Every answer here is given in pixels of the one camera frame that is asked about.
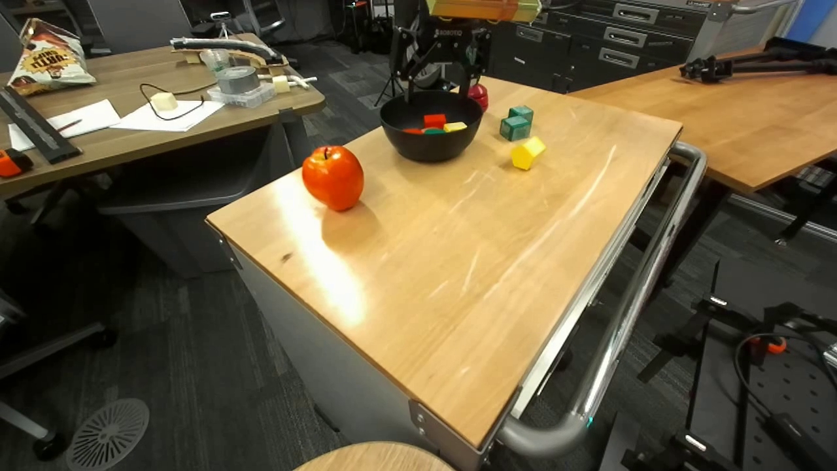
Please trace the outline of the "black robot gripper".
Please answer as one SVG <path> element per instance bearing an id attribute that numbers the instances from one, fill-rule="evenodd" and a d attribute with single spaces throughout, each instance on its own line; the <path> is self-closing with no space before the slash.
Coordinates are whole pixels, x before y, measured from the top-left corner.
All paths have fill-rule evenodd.
<path id="1" fill-rule="evenodd" d="M 393 74 L 397 81 L 415 86 L 429 66 L 456 66 L 452 85 L 467 89 L 486 69 L 490 39 L 490 26 L 479 21 L 424 19 L 397 26 Z"/>

